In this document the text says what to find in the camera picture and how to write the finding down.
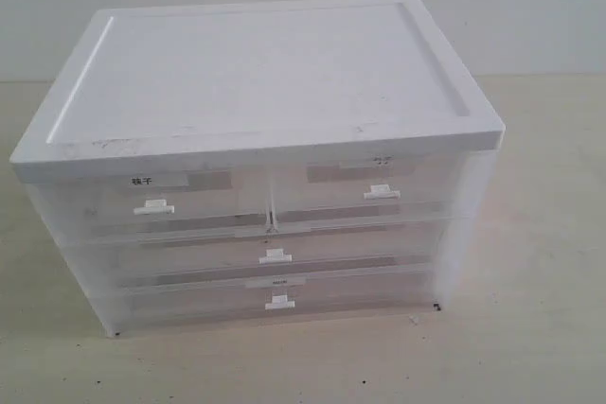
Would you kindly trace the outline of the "white plastic drawer cabinet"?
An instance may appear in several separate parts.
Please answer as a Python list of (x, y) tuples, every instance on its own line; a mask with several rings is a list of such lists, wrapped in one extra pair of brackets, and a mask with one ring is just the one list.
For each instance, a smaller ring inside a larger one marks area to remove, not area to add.
[[(64, 249), (183, 239), (285, 236), (427, 220), (449, 222), (434, 274), (444, 309), (455, 286), (505, 125), (420, 0), (307, 0), (97, 12), (10, 157), (18, 179), (106, 333), (122, 297), (90, 287)], [(458, 155), (452, 198), (378, 217), (287, 222), (276, 169)], [(264, 226), (96, 236), (83, 209), (134, 177), (264, 171)], [(362, 307), (357, 309), (381, 308)]]

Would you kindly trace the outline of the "clear top left drawer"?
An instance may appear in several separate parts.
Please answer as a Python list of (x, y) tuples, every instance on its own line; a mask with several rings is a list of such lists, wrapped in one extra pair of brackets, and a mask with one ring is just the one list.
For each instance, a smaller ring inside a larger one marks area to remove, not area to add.
[(264, 226), (264, 171), (215, 170), (134, 177), (85, 205), (96, 236)]

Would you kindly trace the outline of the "clear bottom wide drawer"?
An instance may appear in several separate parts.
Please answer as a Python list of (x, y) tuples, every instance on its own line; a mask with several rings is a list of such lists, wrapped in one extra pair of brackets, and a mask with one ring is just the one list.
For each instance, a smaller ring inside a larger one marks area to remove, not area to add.
[(248, 319), (440, 303), (425, 267), (379, 267), (164, 285), (128, 291), (120, 322)]

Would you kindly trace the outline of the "clear top right drawer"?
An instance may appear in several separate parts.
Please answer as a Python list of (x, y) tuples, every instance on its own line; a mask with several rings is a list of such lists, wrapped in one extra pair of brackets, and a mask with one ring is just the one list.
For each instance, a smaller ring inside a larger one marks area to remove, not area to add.
[(396, 215), (449, 201), (462, 167), (458, 155), (280, 167), (272, 176), (275, 216), (287, 222)]

